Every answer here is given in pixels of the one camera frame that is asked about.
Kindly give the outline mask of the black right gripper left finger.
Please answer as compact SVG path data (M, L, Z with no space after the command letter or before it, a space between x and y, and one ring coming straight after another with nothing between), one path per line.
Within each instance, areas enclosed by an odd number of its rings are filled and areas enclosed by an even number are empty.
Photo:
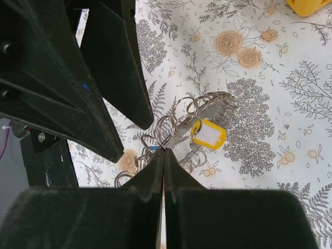
M33 187L1 226L1 248L159 248L164 150L119 188Z

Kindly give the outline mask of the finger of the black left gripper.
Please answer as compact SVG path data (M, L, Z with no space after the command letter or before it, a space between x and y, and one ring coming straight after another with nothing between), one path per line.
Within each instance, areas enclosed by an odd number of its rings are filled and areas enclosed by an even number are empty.
M63 1L1 1L1 116L111 162L123 155Z
M103 98L146 130L154 115L134 17L135 1L92 1L80 50Z

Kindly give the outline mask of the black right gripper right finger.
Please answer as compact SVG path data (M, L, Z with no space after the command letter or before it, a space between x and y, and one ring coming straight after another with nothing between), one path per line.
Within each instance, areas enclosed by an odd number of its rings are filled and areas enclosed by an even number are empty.
M168 248L317 248L294 195L207 189L164 151Z

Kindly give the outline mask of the yellow key tag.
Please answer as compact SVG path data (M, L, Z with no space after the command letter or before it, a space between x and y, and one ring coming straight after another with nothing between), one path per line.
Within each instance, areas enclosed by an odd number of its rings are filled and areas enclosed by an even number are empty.
M227 132L224 128L207 119L197 121L190 131L194 143L203 147L217 150L226 141Z

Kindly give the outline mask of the large metal key ring disc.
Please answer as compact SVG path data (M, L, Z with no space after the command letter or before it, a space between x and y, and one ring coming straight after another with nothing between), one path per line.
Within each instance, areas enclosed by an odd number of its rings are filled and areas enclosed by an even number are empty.
M142 143L139 155L125 153L122 161L130 162L129 166L121 167L115 176L114 186L120 187L139 171L147 166L149 160L158 148L173 149L187 141L190 151L179 161L180 166L191 173L195 168L207 163L207 152L216 151L193 142L190 131L197 121L207 119L225 129L222 120L232 105L234 96L223 91L208 92L199 97L185 96L175 101L170 111L162 116L150 133L138 136Z

